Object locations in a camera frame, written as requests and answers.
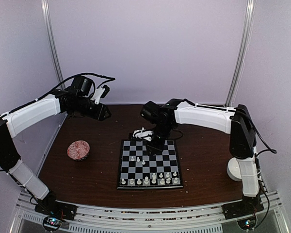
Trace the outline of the black grey chessboard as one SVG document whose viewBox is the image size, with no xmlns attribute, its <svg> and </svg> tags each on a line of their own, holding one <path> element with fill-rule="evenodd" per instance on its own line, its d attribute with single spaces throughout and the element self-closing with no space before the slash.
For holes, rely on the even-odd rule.
<svg viewBox="0 0 291 233">
<path fill-rule="evenodd" d="M 175 171 L 177 172 L 178 183 L 173 182 Z M 169 178 L 165 178 L 167 172 L 170 173 Z M 151 183 L 153 173 L 157 175 L 155 184 Z M 160 173 L 163 173 L 165 184 L 160 184 Z M 145 177 L 149 178 L 148 185 L 144 185 Z M 121 184 L 122 178 L 126 180 L 125 185 Z M 133 185 L 129 184 L 130 179 L 134 179 Z M 136 183 L 138 179 L 142 181 L 140 185 Z M 166 179 L 171 179 L 171 182 L 167 184 Z M 122 140 L 117 177 L 118 190 L 176 189 L 183 187 L 178 150 L 174 140 L 167 140 L 162 154 L 159 155 L 148 155 L 144 141 Z"/>
</svg>

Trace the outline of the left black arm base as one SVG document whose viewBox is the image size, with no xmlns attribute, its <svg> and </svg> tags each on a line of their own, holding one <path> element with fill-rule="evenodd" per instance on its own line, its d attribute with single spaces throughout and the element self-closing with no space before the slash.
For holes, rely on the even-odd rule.
<svg viewBox="0 0 291 233">
<path fill-rule="evenodd" d="M 43 228 L 50 233 L 59 230 L 68 220 L 74 220 L 77 206 L 56 200 L 35 199 L 35 211 L 46 215 L 42 220 Z"/>
</svg>

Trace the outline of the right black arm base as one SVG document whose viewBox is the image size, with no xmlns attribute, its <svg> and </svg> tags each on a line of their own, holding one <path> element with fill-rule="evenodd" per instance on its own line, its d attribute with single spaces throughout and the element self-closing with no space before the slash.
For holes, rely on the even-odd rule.
<svg viewBox="0 0 291 233">
<path fill-rule="evenodd" d="M 257 225 L 256 213 L 263 211 L 260 194 L 255 197 L 242 196 L 241 201 L 224 204 L 222 210 L 225 219 L 237 219 L 238 226 L 245 231 L 251 231 Z"/>
</svg>

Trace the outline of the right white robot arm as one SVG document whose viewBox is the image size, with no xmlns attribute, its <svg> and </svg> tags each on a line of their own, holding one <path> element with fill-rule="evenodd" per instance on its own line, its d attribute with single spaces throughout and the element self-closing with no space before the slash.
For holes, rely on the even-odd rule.
<svg viewBox="0 0 291 233">
<path fill-rule="evenodd" d="M 229 134 L 229 151 L 238 162 L 242 193 L 246 197 L 239 203 L 239 210 L 247 215 L 257 207 L 255 196 L 259 193 L 259 175 L 256 131 L 246 106 L 216 107 L 193 103 L 188 99 L 171 99 L 162 106 L 147 102 L 140 115 L 155 127 L 135 130 L 133 137 L 146 140 L 147 148 L 153 155 L 162 151 L 170 132 L 179 124 L 201 126 Z"/>
</svg>

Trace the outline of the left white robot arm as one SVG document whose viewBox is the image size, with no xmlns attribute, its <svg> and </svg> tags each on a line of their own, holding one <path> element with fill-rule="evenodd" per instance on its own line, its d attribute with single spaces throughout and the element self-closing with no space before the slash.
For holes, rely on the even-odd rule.
<svg viewBox="0 0 291 233">
<path fill-rule="evenodd" d="M 109 93 L 108 82 L 114 78 L 101 76 L 103 82 L 96 85 L 93 73 L 81 73 L 67 78 L 72 83 L 60 89 L 63 82 L 54 86 L 42 96 L 13 110 L 0 114 L 0 172 L 4 172 L 42 200 L 41 207 L 50 216 L 58 214 L 60 205 L 48 197 L 49 188 L 37 177 L 37 167 L 26 165 L 21 158 L 23 152 L 39 156 L 42 147 L 56 135 L 55 124 L 61 123 L 65 115 L 79 113 L 98 121 L 111 116 L 107 105 L 101 100 Z"/>
</svg>

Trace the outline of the red patterned bowl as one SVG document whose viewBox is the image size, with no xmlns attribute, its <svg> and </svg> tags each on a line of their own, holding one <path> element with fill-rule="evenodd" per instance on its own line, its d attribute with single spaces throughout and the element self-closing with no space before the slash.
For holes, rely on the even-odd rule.
<svg viewBox="0 0 291 233">
<path fill-rule="evenodd" d="M 67 148 L 67 155 L 74 161 L 85 160 L 90 153 L 90 145 L 84 140 L 78 140 L 71 143 Z"/>
</svg>

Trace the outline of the white bowl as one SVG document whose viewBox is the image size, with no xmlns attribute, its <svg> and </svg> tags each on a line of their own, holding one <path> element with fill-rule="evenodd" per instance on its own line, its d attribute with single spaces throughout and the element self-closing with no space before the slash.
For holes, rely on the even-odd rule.
<svg viewBox="0 0 291 233">
<path fill-rule="evenodd" d="M 236 182 L 241 182 L 242 177 L 240 173 L 240 168 L 238 161 L 236 158 L 231 158 L 227 164 L 227 174 L 230 177 L 230 179 L 236 181 Z"/>
</svg>

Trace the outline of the left aluminium frame post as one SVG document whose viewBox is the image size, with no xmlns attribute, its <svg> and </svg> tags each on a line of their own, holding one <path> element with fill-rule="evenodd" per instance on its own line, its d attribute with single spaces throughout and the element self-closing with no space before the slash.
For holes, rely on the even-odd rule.
<svg viewBox="0 0 291 233">
<path fill-rule="evenodd" d="M 64 83 L 62 69 L 60 66 L 60 61 L 59 61 L 59 57 L 58 57 L 58 53 L 56 49 L 55 38 L 54 38 L 54 33 L 53 33 L 53 28 L 52 28 L 52 23 L 51 23 L 51 16 L 50 16 L 50 11 L 49 11 L 49 1 L 41 0 L 41 6 L 42 6 L 42 14 L 43 14 L 44 22 L 45 22 L 45 27 L 47 31 L 51 58 L 52 58 L 52 62 L 53 62 L 54 70 L 55 70 L 55 75 L 58 80 L 58 83 L 60 84 L 58 88 L 61 90 L 64 90 L 66 86 Z"/>
</svg>

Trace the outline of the aluminium frame post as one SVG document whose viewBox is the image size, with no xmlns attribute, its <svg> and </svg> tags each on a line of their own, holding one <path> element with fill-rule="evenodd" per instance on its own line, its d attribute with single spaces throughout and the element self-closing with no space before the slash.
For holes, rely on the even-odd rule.
<svg viewBox="0 0 291 233">
<path fill-rule="evenodd" d="M 56 49 L 55 38 L 54 38 L 54 33 L 53 33 L 53 28 L 52 28 L 52 23 L 51 23 L 51 16 L 50 16 L 50 11 L 49 11 L 49 1 L 41 0 L 41 6 L 42 6 L 42 14 L 43 14 L 44 22 L 45 22 L 45 27 L 47 31 L 51 58 L 52 58 L 52 62 L 53 62 L 54 70 L 55 70 L 55 75 L 58 80 L 58 83 L 60 84 L 58 88 L 61 90 L 64 90 L 66 86 L 64 83 L 62 69 L 60 66 L 60 61 L 59 61 L 59 57 L 58 57 L 58 53 Z"/>
<path fill-rule="evenodd" d="M 255 5 L 256 5 L 255 0 L 247 1 L 239 52 L 236 59 L 236 64 L 235 64 L 235 68 L 234 68 L 234 72 L 232 76 L 231 85 L 230 85 L 229 92 L 225 101 L 226 107 L 231 107 L 233 105 L 233 102 L 236 98 L 236 94 L 239 88 L 239 84 L 240 84 L 240 80 L 241 80 L 243 68 L 244 68 L 244 59 L 245 59 L 245 55 L 249 47 L 250 38 L 251 38 Z"/>
</svg>

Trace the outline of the right aluminium frame post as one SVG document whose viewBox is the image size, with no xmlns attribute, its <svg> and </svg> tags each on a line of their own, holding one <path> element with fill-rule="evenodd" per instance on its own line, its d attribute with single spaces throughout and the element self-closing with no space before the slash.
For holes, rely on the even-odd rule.
<svg viewBox="0 0 291 233">
<path fill-rule="evenodd" d="M 255 0 L 247 1 L 239 52 L 236 59 L 236 64 L 235 64 L 235 68 L 234 68 L 234 72 L 232 76 L 231 85 L 230 85 L 229 92 L 225 101 L 226 107 L 231 107 L 233 105 L 233 102 L 236 98 L 236 94 L 239 88 L 239 84 L 240 84 L 240 80 L 241 80 L 243 68 L 244 68 L 244 59 L 245 59 L 245 55 L 249 47 L 250 38 L 251 38 L 255 5 L 256 5 Z"/>
</svg>

